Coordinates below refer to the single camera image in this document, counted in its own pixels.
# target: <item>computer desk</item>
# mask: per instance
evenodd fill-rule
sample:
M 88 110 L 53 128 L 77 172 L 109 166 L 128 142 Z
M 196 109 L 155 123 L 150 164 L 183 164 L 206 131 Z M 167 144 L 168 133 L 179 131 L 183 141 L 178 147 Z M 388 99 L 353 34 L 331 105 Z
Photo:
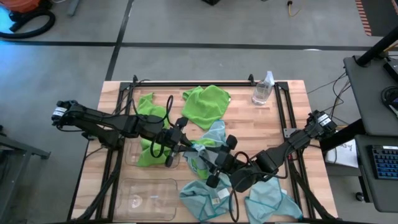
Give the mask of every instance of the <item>computer desk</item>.
M 323 151 L 333 149 L 355 139 L 361 176 L 359 183 L 366 202 L 373 202 L 380 212 L 398 212 L 398 181 L 374 178 L 367 145 L 398 146 L 398 119 L 381 101 L 381 91 L 397 86 L 383 68 L 384 59 L 374 59 L 368 67 L 360 67 L 353 57 L 345 58 L 344 65 L 353 89 L 361 119 L 348 125 L 331 138 L 320 142 Z
M 174 122 L 177 118 L 181 117 L 181 110 L 185 104 L 182 99 L 182 93 L 194 86 L 186 87 L 172 87 L 167 86 L 168 82 L 164 82 L 163 86 L 159 87 L 136 87 L 134 89 L 133 98 L 138 103 L 139 98 L 143 95 L 153 92 L 155 105 L 165 105 L 169 95 L 174 96 L 173 108 L 170 113 L 170 120 Z M 307 123 L 308 113 L 311 112 L 310 103 L 308 101 L 307 92 L 304 82 L 302 80 L 287 81 L 290 88 L 290 97 L 295 113 L 295 120 L 298 128 L 303 128 Z M 106 113 L 112 113 L 116 106 L 118 98 L 118 91 L 121 82 L 104 82 L 101 97 L 99 99 L 98 110 Z M 275 97 L 275 91 L 272 92 L 267 103 L 263 106 L 254 106 L 251 102 L 251 96 L 254 87 L 235 87 L 235 86 L 222 86 L 224 90 L 228 91 L 231 95 L 231 103 L 222 119 L 226 123 L 226 134 L 235 135 L 238 139 L 236 151 L 245 151 L 250 156 L 254 155 L 262 149 L 268 147 L 275 147 L 283 143 L 283 134 L 280 127 L 280 119 L 278 107 Z M 189 122 L 184 128 L 184 132 L 189 139 L 199 139 L 204 130 L 200 129 L 197 125 Z M 198 177 L 188 168 L 185 159 L 180 158 L 179 164 L 173 169 L 161 168 L 148 168 L 132 166 L 134 158 L 139 155 L 139 141 L 140 139 L 128 139 L 125 144 L 123 163 L 120 174 L 120 184 L 123 185 L 124 179 L 174 179 L 177 183 L 178 191 L 192 180 Z M 92 141 L 88 145 L 87 153 L 99 148 L 98 141 Z M 87 206 L 94 199 L 101 187 L 101 178 L 103 176 L 104 165 L 106 160 L 107 150 L 98 151 L 87 158 L 83 164 L 80 180 L 76 187 L 75 196 L 71 204 L 70 216 L 68 219 L 79 217 L 87 208 Z M 331 213 L 337 217 L 336 207 L 331 193 L 331 188 L 328 176 L 323 161 L 322 152 L 316 147 L 308 147 L 304 151 L 303 158 L 308 175 L 310 188 L 315 196 L 319 199 L 320 203 Z M 280 175 L 284 175 L 284 167 L 280 168 Z M 292 195 L 292 184 L 290 179 L 280 180 L 281 187 L 285 189 L 289 195 Z M 305 217 L 308 217 L 305 205 L 305 196 L 301 189 L 299 189 L 301 204 Z M 247 190 L 244 193 L 238 194 L 239 209 L 240 209 L 240 222 L 247 222 L 244 196 L 249 195 Z M 109 208 L 109 194 L 106 196 L 104 211 Z M 140 219 L 126 219 L 123 216 L 123 208 L 120 205 L 129 197 L 123 195 L 118 190 L 118 197 L 116 199 L 116 207 L 114 209 L 114 222 L 144 222 Z M 142 212 L 151 212 L 152 207 L 145 208 Z M 216 217 L 209 220 L 210 222 L 232 222 L 229 214 Z M 269 222 L 292 222 L 294 219 L 286 216 L 274 215 Z M 164 222 L 162 220 L 147 220 L 147 222 Z M 196 218 L 188 211 L 180 200 L 177 199 L 177 211 L 175 217 L 170 222 L 197 222 Z

